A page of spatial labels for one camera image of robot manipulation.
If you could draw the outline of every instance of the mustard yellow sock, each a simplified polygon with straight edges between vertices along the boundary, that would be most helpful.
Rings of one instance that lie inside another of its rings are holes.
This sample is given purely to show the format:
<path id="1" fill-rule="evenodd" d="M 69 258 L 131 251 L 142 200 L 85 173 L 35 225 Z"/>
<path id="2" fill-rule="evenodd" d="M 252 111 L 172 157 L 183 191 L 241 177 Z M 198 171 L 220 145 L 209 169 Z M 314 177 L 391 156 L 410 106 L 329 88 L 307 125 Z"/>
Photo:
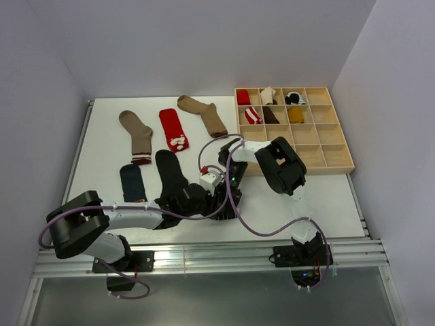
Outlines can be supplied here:
<path id="1" fill-rule="evenodd" d="M 302 111 L 300 110 L 300 107 L 292 107 L 288 111 L 288 118 L 289 118 L 291 124 L 303 124 L 304 123 L 304 116 L 302 115 Z"/>

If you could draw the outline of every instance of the metal frame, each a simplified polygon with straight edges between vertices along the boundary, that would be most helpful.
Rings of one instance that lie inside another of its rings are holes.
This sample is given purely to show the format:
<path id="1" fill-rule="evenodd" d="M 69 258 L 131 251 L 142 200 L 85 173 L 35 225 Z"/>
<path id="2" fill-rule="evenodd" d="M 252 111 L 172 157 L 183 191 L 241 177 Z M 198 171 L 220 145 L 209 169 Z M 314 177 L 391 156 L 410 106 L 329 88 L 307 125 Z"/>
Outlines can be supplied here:
<path id="1" fill-rule="evenodd" d="M 93 105 L 94 101 L 88 102 L 79 144 L 63 196 L 63 204 L 66 203 L 69 196 L 71 183 L 86 136 Z M 358 210 L 358 215 L 361 219 L 362 227 L 364 228 L 365 237 L 328 239 L 334 256 L 334 265 L 332 266 L 331 275 L 336 275 L 337 268 L 379 267 L 388 300 L 394 312 L 395 321 L 397 325 L 408 325 L 398 292 L 391 278 L 389 262 L 382 242 L 380 240 L 373 240 L 370 237 L 350 175 L 347 175 L 347 178 Z M 262 240 L 220 244 L 137 245 L 132 246 L 132 250 L 148 249 L 155 251 L 154 270 L 153 272 L 146 273 L 147 276 L 152 276 L 161 274 L 204 274 L 285 270 L 285 268 L 275 268 L 275 266 L 268 261 L 269 255 L 273 252 L 272 247 L 277 245 L 288 245 L 288 242 L 282 240 Z M 71 259 L 60 260 L 56 258 L 53 251 L 40 251 L 18 325 L 31 325 L 39 293 L 45 278 L 106 277 L 106 274 L 93 274 L 91 270 L 92 258 L 89 256 L 79 255 Z"/>

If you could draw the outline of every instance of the white wall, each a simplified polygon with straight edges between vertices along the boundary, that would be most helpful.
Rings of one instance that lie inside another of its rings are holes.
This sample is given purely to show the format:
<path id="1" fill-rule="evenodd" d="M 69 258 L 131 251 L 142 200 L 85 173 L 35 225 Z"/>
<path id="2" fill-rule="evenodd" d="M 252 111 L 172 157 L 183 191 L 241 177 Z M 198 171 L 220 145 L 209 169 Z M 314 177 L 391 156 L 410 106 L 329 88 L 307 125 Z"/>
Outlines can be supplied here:
<path id="1" fill-rule="evenodd" d="M 86 102 L 29 4 L 0 1 L 0 324 L 15 325 L 37 235 L 60 204 Z"/>
<path id="2" fill-rule="evenodd" d="M 435 320 L 435 2 L 378 0 L 332 97 L 412 325 Z"/>
<path id="3" fill-rule="evenodd" d="M 88 97 L 332 86 L 375 0 L 29 0 Z"/>

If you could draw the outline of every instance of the black sock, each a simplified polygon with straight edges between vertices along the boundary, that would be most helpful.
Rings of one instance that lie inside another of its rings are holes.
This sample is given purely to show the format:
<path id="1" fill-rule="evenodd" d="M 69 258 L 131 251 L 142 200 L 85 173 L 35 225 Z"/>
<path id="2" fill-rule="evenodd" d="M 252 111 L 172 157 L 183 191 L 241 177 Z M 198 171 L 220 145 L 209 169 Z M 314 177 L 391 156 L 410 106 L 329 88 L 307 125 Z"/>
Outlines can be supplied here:
<path id="1" fill-rule="evenodd" d="M 183 176 L 178 158 L 172 151 L 166 149 L 158 151 L 156 165 L 160 180 L 162 180 L 161 198 L 174 194 L 189 185 L 189 181 Z"/>
<path id="2" fill-rule="evenodd" d="M 146 202 L 141 169 L 134 164 L 128 164 L 120 169 L 122 191 L 125 202 Z"/>

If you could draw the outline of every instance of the sock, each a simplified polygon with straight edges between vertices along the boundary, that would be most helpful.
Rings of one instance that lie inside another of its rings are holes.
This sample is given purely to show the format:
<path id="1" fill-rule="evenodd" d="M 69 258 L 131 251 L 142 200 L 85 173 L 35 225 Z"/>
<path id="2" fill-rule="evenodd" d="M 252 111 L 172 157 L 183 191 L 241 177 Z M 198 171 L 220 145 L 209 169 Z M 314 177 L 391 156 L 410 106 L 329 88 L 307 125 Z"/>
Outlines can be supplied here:
<path id="1" fill-rule="evenodd" d="M 238 105 L 251 105 L 249 94 L 247 90 L 239 90 L 237 92 L 237 104 Z"/>
<path id="2" fill-rule="evenodd" d="M 189 141 L 184 134 L 175 109 L 165 109 L 159 112 L 168 147 L 174 153 L 189 148 Z"/>
<path id="3" fill-rule="evenodd" d="M 273 103 L 273 96 L 277 91 L 272 89 L 270 86 L 266 87 L 260 92 L 261 103 L 263 105 L 269 105 Z"/>
<path id="4" fill-rule="evenodd" d="M 128 164 L 120 169 L 122 191 L 125 202 L 146 202 L 141 169 L 135 164 Z"/>
<path id="5" fill-rule="evenodd" d="M 136 165 L 151 163 L 151 137 L 152 129 L 142 123 L 132 111 L 123 111 L 119 121 L 131 135 L 131 162 Z"/>
<path id="6" fill-rule="evenodd" d="M 306 105 L 304 98 L 298 92 L 288 92 L 287 96 L 284 98 L 286 104 L 300 104 Z"/>
<path id="7" fill-rule="evenodd" d="M 245 117 L 249 124 L 262 124 L 263 121 L 261 117 L 258 115 L 257 111 L 253 107 L 248 107 L 245 110 Z"/>
<path id="8" fill-rule="evenodd" d="M 161 198 L 174 194 L 189 185 L 189 181 L 183 176 L 178 158 L 172 151 L 166 149 L 158 151 L 156 164 L 162 181 Z"/>
<path id="9" fill-rule="evenodd" d="M 212 138 L 228 134 L 224 123 L 220 119 L 214 103 L 205 104 L 194 100 L 190 96 L 183 95 L 177 100 L 178 107 L 189 113 L 199 114 L 204 122 L 207 132 Z"/>
<path id="10" fill-rule="evenodd" d="M 278 124 L 279 121 L 273 114 L 270 107 L 263 107 L 264 122 L 267 124 Z"/>
<path id="11" fill-rule="evenodd" d="M 302 111 L 300 110 L 300 107 L 292 107 L 288 111 L 288 118 L 289 118 L 291 124 L 303 124 L 304 123 L 304 116 L 302 115 Z"/>

